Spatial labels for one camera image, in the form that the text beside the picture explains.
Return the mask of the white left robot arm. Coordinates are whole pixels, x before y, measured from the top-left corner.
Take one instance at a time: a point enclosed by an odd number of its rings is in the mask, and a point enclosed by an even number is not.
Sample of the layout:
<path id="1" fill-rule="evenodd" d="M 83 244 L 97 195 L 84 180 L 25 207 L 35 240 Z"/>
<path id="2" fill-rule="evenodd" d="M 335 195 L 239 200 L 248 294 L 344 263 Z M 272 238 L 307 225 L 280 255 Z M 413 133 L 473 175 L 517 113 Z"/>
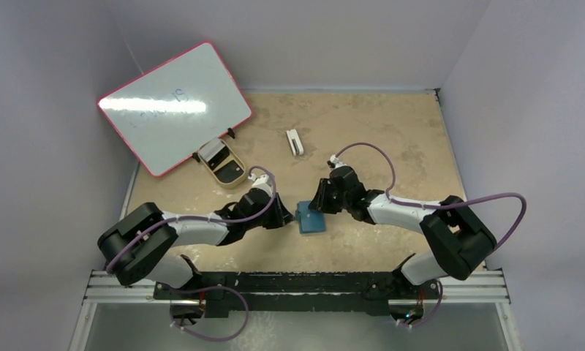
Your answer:
<path id="1" fill-rule="evenodd" d="M 174 246 L 226 246 L 250 230 L 275 230 L 295 217 L 284 206 L 269 174 L 251 176 L 252 186 L 239 200 L 204 215 L 175 214 L 147 202 L 103 232 L 97 246 L 105 270 L 123 286 L 150 279 L 171 286 L 183 299 L 200 291 L 199 272 Z"/>

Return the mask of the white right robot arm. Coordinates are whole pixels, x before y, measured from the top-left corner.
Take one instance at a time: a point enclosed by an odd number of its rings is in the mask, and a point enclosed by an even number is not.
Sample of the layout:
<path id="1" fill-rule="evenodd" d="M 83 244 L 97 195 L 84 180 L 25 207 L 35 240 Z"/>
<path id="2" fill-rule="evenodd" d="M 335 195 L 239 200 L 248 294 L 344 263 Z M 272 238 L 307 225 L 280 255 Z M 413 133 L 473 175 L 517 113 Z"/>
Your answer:
<path id="1" fill-rule="evenodd" d="M 395 270 L 393 288 L 404 298 L 422 284 L 445 276 L 464 281 L 497 247 L 497 240 L 473 210 L 457 196 L 425 205 L 367 189 L 348 165 L 330 162 L 309 204 L 323 214 L 349 213 L 368 224 L 392 225 L 421 234 L 430 250 L 413 254 Z"/>

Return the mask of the blue card holder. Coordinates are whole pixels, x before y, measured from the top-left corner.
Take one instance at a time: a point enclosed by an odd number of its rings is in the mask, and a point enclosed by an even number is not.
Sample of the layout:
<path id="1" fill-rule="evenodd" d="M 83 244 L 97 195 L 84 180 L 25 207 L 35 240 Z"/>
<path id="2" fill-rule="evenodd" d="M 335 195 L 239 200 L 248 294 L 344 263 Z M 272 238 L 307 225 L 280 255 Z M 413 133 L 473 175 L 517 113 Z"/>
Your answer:
<path id="1" fill-rule="evenodd" d="M 299 233 L 301 235 L 324 233 L 327 230 L 324 215 L 310 209 L 309 204 L 308 200 L 297 203 L 295 219 Z"/>

